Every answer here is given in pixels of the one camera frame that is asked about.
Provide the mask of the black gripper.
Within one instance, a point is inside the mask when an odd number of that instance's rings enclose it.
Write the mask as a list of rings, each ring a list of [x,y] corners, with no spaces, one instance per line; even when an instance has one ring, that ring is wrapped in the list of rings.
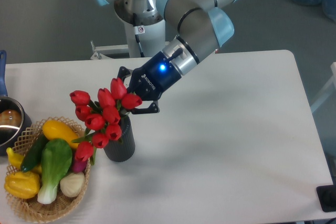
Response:
[[[117,78],[125,80],[131,77],[127,91],[135,93],[143,101],[152,101],[147,108],[139,105],[131,110],[133,115],[159,113],[159,103],[163,92],[181,79],[181,74],[168,61],[163,52],[158,52],[143,66],[134,70],[121,66]]]

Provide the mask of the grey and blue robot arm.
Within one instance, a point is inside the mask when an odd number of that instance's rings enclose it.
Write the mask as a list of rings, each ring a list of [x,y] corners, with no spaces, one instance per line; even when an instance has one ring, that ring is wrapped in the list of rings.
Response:
[[[162,93],[232,37],[234,26],[223,7],[236,1],[96,0],[113,5],[124,24],[129,56],[148,59],[134,70],[121,67],[118,77],[130,78],[128,92],[150,105],[121,113],[157,113]]]

